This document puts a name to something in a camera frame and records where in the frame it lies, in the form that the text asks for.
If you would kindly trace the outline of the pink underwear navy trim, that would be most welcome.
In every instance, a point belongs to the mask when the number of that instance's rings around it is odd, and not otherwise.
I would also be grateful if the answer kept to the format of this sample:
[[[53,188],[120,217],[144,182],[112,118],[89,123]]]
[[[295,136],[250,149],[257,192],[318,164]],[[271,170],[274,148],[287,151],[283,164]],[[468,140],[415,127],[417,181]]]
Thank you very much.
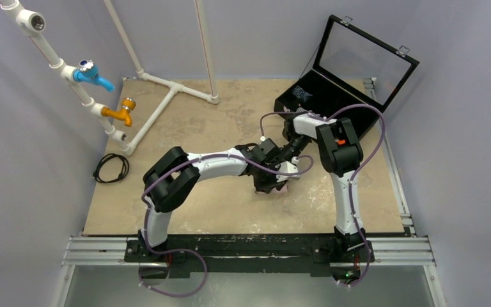
[[[268,194],[282,194],[288,192],[288,182],[280,182],[272,187],[262,187],[255,191],[256,194],[268,195]]]

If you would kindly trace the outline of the black box with glass lid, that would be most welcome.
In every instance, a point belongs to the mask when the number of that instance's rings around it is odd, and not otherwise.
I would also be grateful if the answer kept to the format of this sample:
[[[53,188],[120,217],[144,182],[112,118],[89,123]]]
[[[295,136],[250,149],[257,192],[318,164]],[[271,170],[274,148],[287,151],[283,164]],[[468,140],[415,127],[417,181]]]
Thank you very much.
[[[393,47],[352,25],[350,17],[330,15],[311,68],[274,102],[274,110],[311,111],[329,117],[342,110],[363,138],[419,66],[409,48]],[[303,102],[292,90],[313,96]]]

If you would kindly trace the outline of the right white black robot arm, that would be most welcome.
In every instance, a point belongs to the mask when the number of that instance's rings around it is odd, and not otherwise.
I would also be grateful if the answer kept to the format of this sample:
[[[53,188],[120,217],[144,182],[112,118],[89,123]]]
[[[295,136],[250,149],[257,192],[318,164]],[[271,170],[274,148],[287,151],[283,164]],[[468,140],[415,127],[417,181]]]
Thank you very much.
[[[308,113],[289,116],[284,122],[283,136],[288,143],[276,156],[277,162],[297,159],[314,141],[323,169],[330,175],[336,199],[336,234],[334,254],[349,260],[365,245],[363,223],[359,213],[355,177],[364,157],[352,122],[319,118]]]

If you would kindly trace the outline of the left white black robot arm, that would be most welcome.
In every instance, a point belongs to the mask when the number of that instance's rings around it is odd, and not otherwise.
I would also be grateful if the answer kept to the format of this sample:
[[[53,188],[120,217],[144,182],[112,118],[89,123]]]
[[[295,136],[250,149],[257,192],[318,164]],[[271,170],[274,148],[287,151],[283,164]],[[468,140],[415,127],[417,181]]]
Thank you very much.
[[[151,262],[164,256],[172,213],[196,184],[219,177],[250,176],[257,193],[280,191],[298,172],[295,157],[271,139],[214,153],[171,148],[143,176],[141,199],[146,203],[146,215],[140,253]]]

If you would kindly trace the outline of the dark patterned rolled sock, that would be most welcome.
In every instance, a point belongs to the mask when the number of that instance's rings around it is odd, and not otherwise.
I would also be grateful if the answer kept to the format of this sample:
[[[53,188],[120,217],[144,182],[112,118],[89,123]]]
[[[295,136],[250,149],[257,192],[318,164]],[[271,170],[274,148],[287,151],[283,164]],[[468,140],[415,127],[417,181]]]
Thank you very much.
[[[292,94],[303,102],[307,102],[313,96],[300,86],[294,87]]]

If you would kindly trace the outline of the orange faucet tap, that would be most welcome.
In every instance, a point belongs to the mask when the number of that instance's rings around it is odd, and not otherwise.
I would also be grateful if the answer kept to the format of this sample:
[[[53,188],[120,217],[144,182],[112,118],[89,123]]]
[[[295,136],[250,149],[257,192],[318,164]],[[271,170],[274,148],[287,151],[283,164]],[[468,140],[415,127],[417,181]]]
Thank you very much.
[[[130,113],[136,108],[136,102],[129,97],[125,97],[120,104],[120,108],[117,111],[113,111],[108,107],[103,107],[100,114],[103,117],[111,117],[118,121],[122,121],[126,127],[131,127],[133,119]]]

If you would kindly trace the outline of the blue faucet tap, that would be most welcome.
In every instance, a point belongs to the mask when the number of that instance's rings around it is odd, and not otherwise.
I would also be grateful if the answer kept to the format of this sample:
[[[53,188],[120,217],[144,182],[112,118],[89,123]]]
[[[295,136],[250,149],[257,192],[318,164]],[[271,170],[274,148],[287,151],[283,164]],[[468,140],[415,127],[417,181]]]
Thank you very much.
[[[84,59],[79,62],[77,68],[72,74],[74,81],[81,83],[90,83],[101,86],[108,92],[114,91],[114,85],[100,76],[98,67],[92,59]]]

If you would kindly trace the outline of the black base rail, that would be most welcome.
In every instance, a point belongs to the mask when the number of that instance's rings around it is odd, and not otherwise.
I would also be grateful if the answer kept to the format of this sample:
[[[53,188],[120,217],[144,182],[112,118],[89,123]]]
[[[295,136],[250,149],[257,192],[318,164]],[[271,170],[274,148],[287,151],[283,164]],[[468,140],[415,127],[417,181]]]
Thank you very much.
[[[335,233],[169,235],[157,249],[141,237],[126,241],[124,261],[142,267],[162,265],[171,278],[192,272],[288,273],[359,279],[375,257],[370,241],[343,254],[334,250]]]

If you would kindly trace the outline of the aluminium frame rails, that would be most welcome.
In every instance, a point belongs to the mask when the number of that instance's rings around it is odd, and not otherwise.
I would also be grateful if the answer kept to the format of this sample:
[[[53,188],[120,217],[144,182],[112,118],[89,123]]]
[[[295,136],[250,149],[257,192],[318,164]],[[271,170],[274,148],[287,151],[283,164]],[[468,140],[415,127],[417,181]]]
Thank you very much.
[[[371,155],[359,172],[358,195],[374,262],[355,281],[288,273],[192,272],[171,278],[162,265],[124,261],[126,241],[144,225],[144,174],[171,148],[207,154],[260,136],[283,145],[283,119],[272,114],[290,79],[217,81],[217,105],[177,94],[129,157],[120,182],[95,186],[86,224],[69,240],[56,306],[441,306],[430,241],[413,233],[387,141],[374,125],[361,139]],[[161,103],[161,86],[126,80],[122,97],[137,102],[134,130]],[[196,184],[171,216],[168,232],[186,235],[335,233],[336,199],[317,146],[299,164],[302,177],[282,194],[256,194],[251,177],[219,177]]]

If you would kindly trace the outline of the white PVC pipe frame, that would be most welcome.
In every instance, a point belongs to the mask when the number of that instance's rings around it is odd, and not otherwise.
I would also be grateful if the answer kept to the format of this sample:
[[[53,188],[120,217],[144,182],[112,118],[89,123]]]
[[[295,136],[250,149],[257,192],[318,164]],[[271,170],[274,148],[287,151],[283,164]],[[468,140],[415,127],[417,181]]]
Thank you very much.
[[[98,103],[95,99],[88,94],[83,88],[83,84],[89,84],[85,82],[78,83],[74,81],[72,77],[76,67],[65,63],[64,59],[60,58],[56,51],[51,47],[50,43],[45,39],[43,32],[47,27],[45,17],[32,10],[24,8],[20,1],[0,1],[0,8],[7,14],[11,21],[18,27],[18,29],[24,33],[42,53],[44,58],[49,64],[49,68],[55,71],[60,78],[68,85],[68,87],[75,93],[84,108],[98,120],[101,124],[104,132],[108,135],[108,138],[114,141],[120,150],[126,155],[133,154],[138,144],[144,138],[146,133],[150,130],[156,119],[162,114],[166,106],[171,100],[179,93],[185,93],[187,95],[200,98],[210,104],[217,105],[220,101],[219,92],[216,85],[216,77],[213,68],[213,61],[210,54],[210,42],[208,39],[207,20],[205,17],[205,10],[202,1],[195,1],[196,16],[198,18],[201,44],[204,53],[205,64],[207,67],[208,82],[210,86],[210,93],[204,93],[194,88],[190,88],[182,83],[170,81],[160,77],[156,77],[145,72],[132,43],[121,23],[121,20],[114,8],[111,1],[105,1],[105,7],[109,12],[116,29],[119,32],[120,38],[124,43],[127,52],[135,66],[136,74],[142,81],[148,81],[151,83],[159,84],[168,88],[166,96],[162,99],[161,103],[156,107],[153,113],[148,117],[147,121],[139,129],[137,134],[132,140],[127,139],[127,135],[122,130],[117,129],[111,122],[111,117],[103,117],[100,112],[103,107],[107,107],[104,104]]]

